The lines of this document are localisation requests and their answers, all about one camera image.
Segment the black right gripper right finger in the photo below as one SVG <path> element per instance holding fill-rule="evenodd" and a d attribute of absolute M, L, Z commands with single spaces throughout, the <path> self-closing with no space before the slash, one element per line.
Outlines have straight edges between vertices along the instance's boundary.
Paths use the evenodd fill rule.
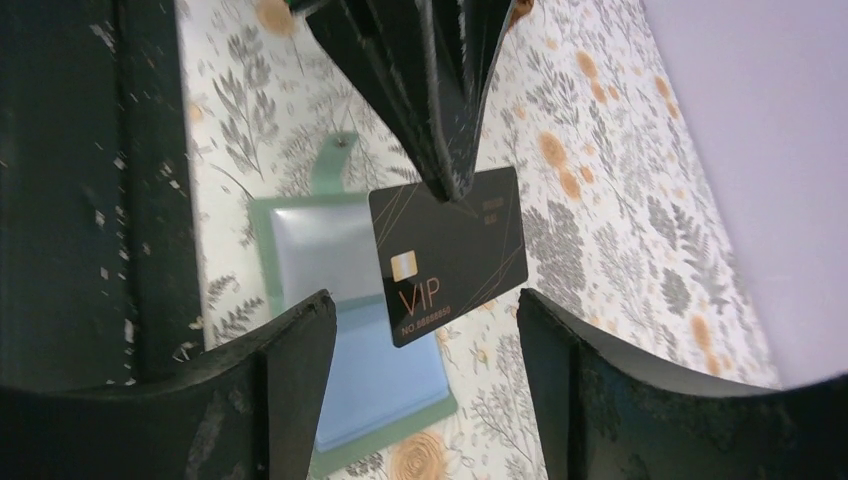
<path fill-rule="evenodd" d="M 672 363 L 533 289 L 517 312 L 552 479 L 843 479 L 847 379 L 787 390 Z"/>

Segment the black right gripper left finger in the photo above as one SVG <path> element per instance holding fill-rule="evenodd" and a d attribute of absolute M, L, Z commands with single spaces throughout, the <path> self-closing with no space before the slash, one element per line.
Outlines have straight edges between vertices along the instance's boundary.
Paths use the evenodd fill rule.
<path fill-rule="evenodd" d="M 304 479 L 336 340 L 320 290 L 171 375 L 1 391 L 5 479 Z"/>

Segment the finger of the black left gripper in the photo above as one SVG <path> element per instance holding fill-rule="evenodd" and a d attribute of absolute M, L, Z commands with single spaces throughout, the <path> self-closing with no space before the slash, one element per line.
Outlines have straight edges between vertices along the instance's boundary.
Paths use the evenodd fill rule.
<path fill-rule="evenodd" d="M 457 202 L 473 184 L 482 120 L 513 1 L 433 1 L 430 119 L 438 183 L 433 193 Z"/>
<path fill-rule="evenodd" d="M 389 60 L 376 17 L 365 1 L 316 1 L 306 14 L 315 39 L 395 135 L 430 193 L 444 197 L 436 173 L 425 165 Z"/>

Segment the floral patterned table mat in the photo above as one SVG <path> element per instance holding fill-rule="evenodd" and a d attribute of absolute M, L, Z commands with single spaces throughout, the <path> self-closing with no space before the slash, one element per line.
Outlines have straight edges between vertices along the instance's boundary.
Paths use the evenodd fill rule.
<path fill-rule="evenodd" d="M 208 348 L 271 319 L 247 204 L 308 193 L 326 135 L 355 131 L 352 192 L 413 182 L 399 143 L 279 1 L 181 1 Z M 776 387 L 779 375 L 639 1 L 539 1 L 507 34 L 478 166 L 517 169 L 528 283 L 650 353 Z M 458 410 L 341 479 L 542 479 L 508 293 L 439 329 Z"/>

